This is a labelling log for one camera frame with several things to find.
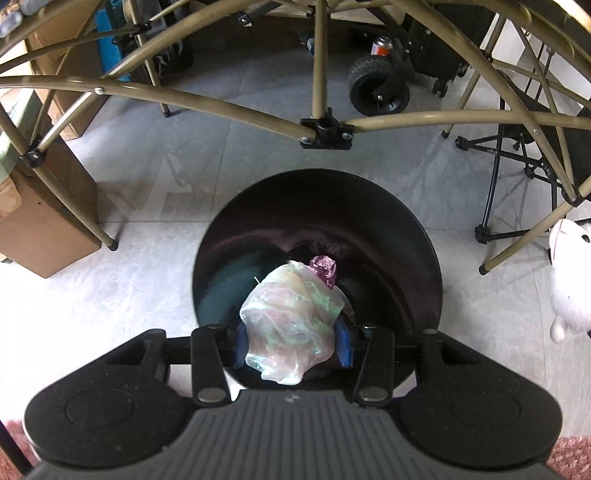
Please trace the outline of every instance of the tan metal tube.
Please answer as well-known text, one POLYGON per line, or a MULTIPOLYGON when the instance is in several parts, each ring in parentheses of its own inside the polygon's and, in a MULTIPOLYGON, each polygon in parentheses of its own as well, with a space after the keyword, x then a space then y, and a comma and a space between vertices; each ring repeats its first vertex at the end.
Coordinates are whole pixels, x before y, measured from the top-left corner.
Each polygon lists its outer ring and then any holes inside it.
MULTIPOLYGON (((499 37, 501 36, 501 32, 503 31, 506 21, 507 19, 505 17, 499 15, 499 18, 497 19, 495 24, 495 28, 493 29, 491 37, 488 39, 488 42, 486 43, 486 47, 484 49, 484 51, 489 55, 492 54, 492 51, 495 49, 496 43, 499 41, 499 37)), ((474 88, 476 87, 476 84, 478 83, 479 79, 480 73, 478 72, 478 70, 474 70, 474 73, 472 73, 472 77, 470 77, 470 81, 468 82, 468 85, 466 86, 464 93, 462 93, 460 101, 457 103, 457 110, 461 110, 466 106, 470 98, 470 95, 472 95, 472 92, 474 91, 474 88)), ((444 136, 446 138, 451 133, 452 128, 453 125, 448 125, 443 129, 445 133, 444 136)))
MULTIPOLYGON (((502 68, 502 69, 512 70, 513 72, 517 72, 520 75, 532 78, 534 80, 538 79, 538 76, 535 73, 530 72, 529 70, 525 70, 521 67, 518 67, 517 65, 512 65, 511 63, 507 63, 504 61, 493 59, 492 64, 496 65, 497 67, 502 68)), ((586 98, 581 97, 580 95, 574 93, 572 90, 568 90, 568 88, 564 87, 563 85, 559 84, 558 82, 555 82, 550 79, 546 79, 546 80, 548 81, 548 85, 550 86, 550 88, 552 88, 552 90, 556 90, 557 92, 562 93, 564 96, 567 96, 567 97, 573 99, 575 102, 578 102, 581 105, 591 109, 591 102, 589 100, 587 100, 586 98)))
MULTIPOLYGON (((214 4, 208 5, 194 14, 183 18, 181 21, 168 27, 161 34, 148 40, 143 46, 134 50, 131 54, 120 61, 111 71, 103 77, 117 78, 131 72, 139 66, 146 58, 158 53, 163 48, 172 45, 181 38, 207 27, 212 23, 221 20, 228 15, 245 9, 255 0, 217 0, 214 4)), ((51 142, 53 142, 62 130, 72 120, 78 117, 88 106, 92 104, 98 95, 95 93, 85 93, 64 113, 64 115, 49 130, 47 135, 41 140, 37 147, 41 152, 45 151, 51 142)))
MULTIPOLYGON (((140 18, 139 18, 138 9, 135 5, 135 0, 123 0, 123 2, 127 3, 127 6, 124 5, 124 9, 125 9, 125 7, 127 7, 127 9, 128 9, 127 11, 129 11, 129 13, 131 14, 131 21, 135 25, 138 25, 140 23, 140 18)), ((146 43, 146 35, 143 33, 136 35, 135 41, 138 43, 138 46, 141 48, 146 43)), ((146 57, 146 59, 144 60, 144 65, 146 67, 146 70, 148 71, 148 75, 150 76, 150 82, 152 82, 152 85, 154 85, 155 87, 159 87, 160 86, 160 78, 158 77, 158 72, 156 71, 156 66, 154 65, 154 59, 151 56, 146 57)), ((164 114, 165 117, 170 116, 170 109, 168 108, 168 105, 166 105, 166 103, 161 103, 160 109, 162 110, 162 113, 164 114)))
POLYGON ((150 18, 150 21, 154 22, 162 17, 166 17, 166 15, 168 15, 169 13, 174 12, 177 8, 180 8, 183 5, 188 4, 190 1, 191 0, 178 0, 178 2, 169 5, 164 10, 161 10, 160 12, 155 14, 152 18, 150 18))
MULTIPOLYGON (((583 184, 580 186, 579 191, 581 195, 583 195, 583 186, 587 188, 587 194, 591 191, 591 177, 589 177, 583 184)), ((523 236, 520 236, 513 244, 505 248, 501 253, 491 258, 488 262, 485 262, 483 265, 480 266, 480 273, 482 275, 487 274, 493 268, 498 266, 499 264, 503 263, 512 255, 516 254, 519 250, 521 250, 526 245, 532 243, 536 238, 542 235, 548 228, 552 228, 552 226, 558 222, 561 218, 569 213, 573 209, 572 205, 568 204, 567 202, 563 202, 558 205, 546 218, 544 218, 540 223, 538 223, 535 227, 531 230, 528 230, 527 233, 523 236)))
MULTIPOLYGON (((554 101, 554 97, 552 96, 552 92, 550 91, 550 86, 548 85, 548 81, 544 75, 544 69, 540 65, 540 61, 538 57, 534 53, 534 49, 531 48, 530 42, 527 40, 525 34, 521 27, 513 24, 523 46, 525 47, 525 54, 530 58, 530 61, 534 64, 534 71, 537 72, 538 78, 537 80, 542 85, 544 89, 544 94, 546 95, 546 100, 548 100, 548 106, 550 107, 550 111, 552 113, 558 113, 558 109, 556 108, 556 102, 554 101)), ((564 163, 564 170, 566 172, 566 176, 569 178, 569 182, 574 184, 574 175, 573 175, 573 166, 570 162, 570 154, 569 154, 569 146, 566 143, 566 137, 564 136, 564 130, 562 127, 556 127, 556 134, 558 136, 558 143, 560 144, 560 151, 562 153, 562 160, 564 163)))
POLYGON ((20 64, 26 63, 31 60, 35 60, 43 55, 47 55, 48 53, 52 53, 56 50, 62 50, 64 48, 75 47, 76 45, 82 45, 83 43, 88 43, 91 41, 98 40, 100 38, 111 37, 114 35, 128 35, 130 33, 135 33, 138 31, 138 27, 123 27, 118 30, 112 30, 109 32, 101 32, 101 33, 92 33, 89 35, 82 35, 80 37, 72 38, 70 40, 64 40, 58 43, 54 43, 53 45, 48 45, 47 47, 38 48, 33 50, 29 53, 25 53, 24 55, 20 55, 12 60, 8 60, 2 64, 0 64, 0 73, 7 72, 14 67, 18 67, 20 64))
MULTIPOLYGON (((93 28, 93 25, 95 23, 96 13, 98 11, 100 11, 102 8, 104 8, 104 4, 105 4, 105 0, 101 0, 100 2, 98 2, 96 4, 95 9, 92 11, 92 13, 88 16, 88 18, 86 19, 86 21, 82 25, 82 28, 80 29, 80 34, 78 35, 78 37, 76 37, 77 40, 84 38, 85 39, 84 43, 88 41, 85 38, 85 36, 89 32, 89 30, 91 28, 93 28)), ((61 74, 61 70, 64 67, 64 65, 66 64, 66 60, 70 56, 70 53, 72 52, 73 47, 74 47, 74 45, 69 45, 67 50, 61 56, 60 64, 56 68, 55 75, 61 74)), ((52 103, 55 96, 56 96, 55 90, 49 90, 47 92, 47 96, 45 98, 45 101, 41 105, 41 109, 39 110, 39 113, 37 115, 37 119, 35 120, 35 125, 33 126, 33 130, 31 131, 31 137, 30 137, 29 143, 33 143, 33 140, 36 139, 37 133, 39 132, 39 128, 41 126, 41 123, 43 122, 43 120, 45 120, 45 117, 49 112, 49 108, 50 108, 51 103, 52 103)))
POLYGON ((314 13, 314 72, 312 75, 312 118, 326 115, 326 62, 327 62, 326 0, 316 0, 314 13))
MULTIPOLYGON (((563 115, 562 113, 532 112, 536 122, 551 127, 581 128, 591 130, 591 118, 563 115)), ((396 113, 347 120, 355 132, 373 132, 389 128, 423 127, 426 125, 454 124, 519 124, 521 116, 513 110, 433 110, 425 112, 396 113)))
POLYGON ((302 137, 313 139, 316 136, 316 133, 310 128, 251 108, 195 93, 153 87, 143 83, 120 82, 113 79, 63 78, 53 75, 0 77, 0 88, 16 86, 20 88, 69 90, 72 92, 94 92, 100 88, 103 95, 121 95, 150 102, 170 103, 189 110, 211 113, 229 120, 254 125, 295 140, 300 140, 302 137))
MULTIPOLYGON (((29 149, 28 142, 25 137, 18 130, 16 125, 10 120, 3 107, 0 106, 0 128, 6 133, 10 142, 14 145, 19 155, 25 155, 29 149)), ((39 179, 51 190, 51 192, 58 198, 71 213, 78 218, 81 223, 88 228, 96 237, 111 249, 116 248, 116 242, 107 235, 97 223, 88 217, 82 210, 78 208, 68 191, 60 184, 60 182, 47 170, 47 167, 42 165, 34 168, 33 171, 39 179)))
POLYGON ((29 144, 17 126, 10 120, 6 110, 0 105, 0 129, 6 133, 19 155, 24 155, 29 150, 29 144))
POLYGON ((480 5, 493 12, 498 12, 511 19, 545 45, 556 51, 562 58, 569 62, 576 70, 591 82, 591 63, 589 56, 584 56, 579 49, 573 46, 562 34, 549 26, 542 19, 533 15, 526 7, 517 2, 507 0, 471 0, 474 5, 480 5))
POLYGON ((45 165, 34 168, 33 171, 39 179, 51 190, 64 206, 71 211, 82 225, 90 230, 101 242, 103 242, 109 249, 116 250, 117 242, 113 240, 105 231, 87 214, 81 210, 76 202, 72 200, 70 193, 61 185, 57 178, 51 173, 45 165))
POLYGON ((35 15, 25 17, 18 28, 11 31, 0 41, 0 57, 15 45, 22 42, 40 26, 83 1, 85 0, 53 0, 46 7, 41 8, 35 15))
POLYGON ((386 5, 390 5, 390 1, 389 0, 368 0, 366 2, 347 2, 345 3, 341 3, 340 5, 338 5, 337 7, 334 7, 333 9, 330 10, 330 13, 335 14, 338 12, 347 12, 349 10, 359 10, 361 8, 379 8, 379 7, 385 7, 386 5))
POLYGON ((563 166, 558 160, 558 156, 552 149, 550 142, 544 135, 539 124, 534 120, 531 112, 525 107, 521 99, 505 81, 499 72, 484 57, 482 52, 475 46, 469 38, 460 32, 441 13, 429 6, 423 0, 392 0, 392 3, 402 8, 425 27, 432 30, 435 35, 441 38, 459 55, 461 55, 470 65, 480 71, 480 74, 491 86, 501 95, 509 104, 511 109, 519 115, 519 123, 522 123, 528 132, 535 138, 535 141, 552 166, 556 176, 563 185, 569 198, 574 200, 576 194, 573 185, 569 182, 563 166))

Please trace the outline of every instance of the stuffed animal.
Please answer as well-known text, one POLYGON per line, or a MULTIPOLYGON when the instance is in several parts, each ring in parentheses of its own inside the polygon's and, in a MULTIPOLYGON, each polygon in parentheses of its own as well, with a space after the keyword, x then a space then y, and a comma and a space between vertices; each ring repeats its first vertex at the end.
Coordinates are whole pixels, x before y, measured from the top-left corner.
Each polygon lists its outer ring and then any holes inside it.
POLYGON ((552 308, 550 338, 560 343, 568 331, 591 330, 591 225, 559 220, 550 231, 552 308))

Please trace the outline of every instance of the plastic bag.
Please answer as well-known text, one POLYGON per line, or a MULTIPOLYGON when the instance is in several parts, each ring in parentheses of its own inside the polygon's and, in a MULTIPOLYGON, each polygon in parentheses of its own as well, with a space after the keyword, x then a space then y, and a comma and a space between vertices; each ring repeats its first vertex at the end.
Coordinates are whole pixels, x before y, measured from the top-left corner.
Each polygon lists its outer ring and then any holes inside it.
POLYGON ((312 270, 290 261, 257 285, 240 308, 248 333, 246 364, 263 380, 297 385, 335 351, 342 300, 312 270))

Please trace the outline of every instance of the cardboard box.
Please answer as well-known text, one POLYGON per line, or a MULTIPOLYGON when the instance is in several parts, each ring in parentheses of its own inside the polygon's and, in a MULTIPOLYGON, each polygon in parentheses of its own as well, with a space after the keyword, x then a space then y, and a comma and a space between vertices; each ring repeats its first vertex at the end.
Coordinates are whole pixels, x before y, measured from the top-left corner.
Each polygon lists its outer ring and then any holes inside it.
MULTIPOLYGON (((36 50, 77 37, 98 3, 98 0, 82 2, 76 8, 70 8, 42 25, 27 38, 27 49, 36 50)), ((33 70, 39 75, 55 75, 64 53, 65 50, 58 50, 33 60, 31 62, 33 70)), ((62 67, 61 75, 89 78, 98 78, 103 75, 99 43, 94 41, 73 47, 62 67)), ((37 95, 41 101, 45 101, 47 91, 37 90, 37 95)), ((56 122, 61 118, 80 95, 79 92, 56 92, 49 109, 51 120, 56 122)), ((64 140, 71 140, 82 136, 105 101, 106 96, 96 100, 64 129, 61 137, 64 140)))
MULTIPOLYGON (((28 109, 33 117, 41 107, 32 93, 28 109)), ((25 132, 32 125, 19 125, 25 132)), ((13 147, 7 155, 14 155, 13 147)), ((96 183, 70 148, 55 142, 47 150, 45 165, 72 195, 74 201, 96 220, 96 183)), ((52 194, 22 162, 0 183, 0 252, 48 278, 100 248, 100 241, 52 194)))

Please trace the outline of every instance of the rug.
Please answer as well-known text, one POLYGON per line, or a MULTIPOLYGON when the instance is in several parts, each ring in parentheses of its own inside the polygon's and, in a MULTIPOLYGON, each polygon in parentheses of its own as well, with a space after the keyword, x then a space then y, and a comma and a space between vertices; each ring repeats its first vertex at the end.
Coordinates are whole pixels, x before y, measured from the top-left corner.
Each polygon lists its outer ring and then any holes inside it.
MULTIPOLYGON (((5 425, 10 432, 10 435, 12 435, 12 438, 15 439, 17 445, 23 452, 25 452, 29 461, 33 465, 36 465, 38 460, 35 457, 31 444, 27 440, 25 431, 22 428, 22 421, 10 420, 5 425)), ((7 456, 4 455, 4 452, 0 450, 0 480, 18 480, 20 477, 21 474, 18 473, 18 470, 14 467, 12 462, 8 460, 7 456)))
POLYGON ((558 439, 548 465, 568 480, 591 480, 591 437, 558 439))
MULTIPOLYGON (((35 465, 38 460, 33 453, 20 420, 11 420, 6 428, 17 441, 30 462, 35 465)), ((567 480, 591 480, 591 436, 567 437, 558 439, 548 465, 567 480)), ((0 451, 0 480, 18 480, 21 475, 12 463, 0 451)))

